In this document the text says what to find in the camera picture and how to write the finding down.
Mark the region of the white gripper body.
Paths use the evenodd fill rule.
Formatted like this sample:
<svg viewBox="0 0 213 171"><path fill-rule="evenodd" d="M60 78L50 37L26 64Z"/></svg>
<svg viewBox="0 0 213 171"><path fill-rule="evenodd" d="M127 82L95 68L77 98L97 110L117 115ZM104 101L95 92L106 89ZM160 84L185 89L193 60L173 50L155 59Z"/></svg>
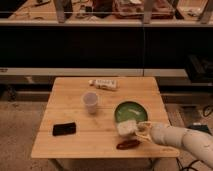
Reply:
<svg viewBox="0 0 213 171"><path fill-rule="evenodd" d="M153 124L150 130L151 139L156 144L165 146L174 146L176 144L173 133L173 128L170 125L163 123Z"/></svg>

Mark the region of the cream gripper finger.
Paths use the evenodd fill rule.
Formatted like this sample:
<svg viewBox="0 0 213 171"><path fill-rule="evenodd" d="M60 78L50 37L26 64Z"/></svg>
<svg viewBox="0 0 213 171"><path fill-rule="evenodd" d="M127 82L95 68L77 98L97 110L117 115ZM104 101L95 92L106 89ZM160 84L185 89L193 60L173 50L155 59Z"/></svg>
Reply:
<svg viewBox="0 0 213 171"><path fill-rule="evenodd" d="M152 141L149 134L143 134L142 132L136 132L135 135L136 135L137 139L140 141L148 141L148 142Z"/></svg>
<svg viewBox="0 0 213 171"><path fill-rule="evenodd" d="M152 123L149 121L139 122L137 127L140 131L149 130L152 127Z"/></svg>

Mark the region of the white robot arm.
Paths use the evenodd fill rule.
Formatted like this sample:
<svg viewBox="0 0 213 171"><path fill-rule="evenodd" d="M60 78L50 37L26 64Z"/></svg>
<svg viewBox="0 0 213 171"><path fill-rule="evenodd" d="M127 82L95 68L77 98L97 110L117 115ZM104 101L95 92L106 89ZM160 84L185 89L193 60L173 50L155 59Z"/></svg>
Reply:
<svg viewBox="0 0 213 171"><path fill-rule="evenodd" d="M213 169L213 136L198 130L171 126L159 122L139 122L136 135L162 146L189 152Z"/></svg>

